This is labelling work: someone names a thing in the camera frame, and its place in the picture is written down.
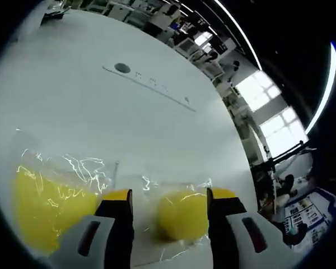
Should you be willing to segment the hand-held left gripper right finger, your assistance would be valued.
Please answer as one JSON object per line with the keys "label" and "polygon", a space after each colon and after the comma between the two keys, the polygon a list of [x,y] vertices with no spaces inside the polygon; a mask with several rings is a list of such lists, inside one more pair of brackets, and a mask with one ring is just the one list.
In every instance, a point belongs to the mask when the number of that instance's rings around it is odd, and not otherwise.
{"label": "hand-held left gripper right finger", "polygon": [[293,251],[282,232],[237,197],[207,188],[208,237],[213,268],[292,268]]}

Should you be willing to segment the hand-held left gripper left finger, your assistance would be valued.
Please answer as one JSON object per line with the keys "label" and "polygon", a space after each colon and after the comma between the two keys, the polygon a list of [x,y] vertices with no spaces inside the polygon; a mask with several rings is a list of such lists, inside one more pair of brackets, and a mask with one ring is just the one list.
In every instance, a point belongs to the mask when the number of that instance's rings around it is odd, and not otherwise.
{"label": "hand-held left gripper left finger", "polygon": [[115,190],[62,234],[52,267],[130,268],[133,240],[133,192]]}

